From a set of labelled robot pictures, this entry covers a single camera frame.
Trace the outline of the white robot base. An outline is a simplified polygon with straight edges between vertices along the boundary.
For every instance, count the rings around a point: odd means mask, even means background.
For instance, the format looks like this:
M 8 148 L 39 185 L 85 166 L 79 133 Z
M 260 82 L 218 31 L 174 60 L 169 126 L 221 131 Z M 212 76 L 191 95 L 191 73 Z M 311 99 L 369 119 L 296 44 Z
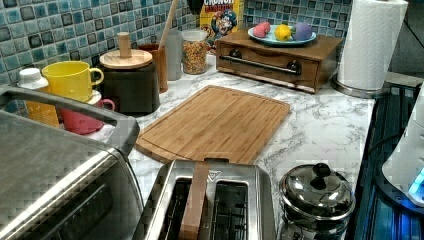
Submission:
M 423 214 L 424 167 L 423 84 L 399 142 L 381 166 L 378 185 L 395 204 L 416 215 Z

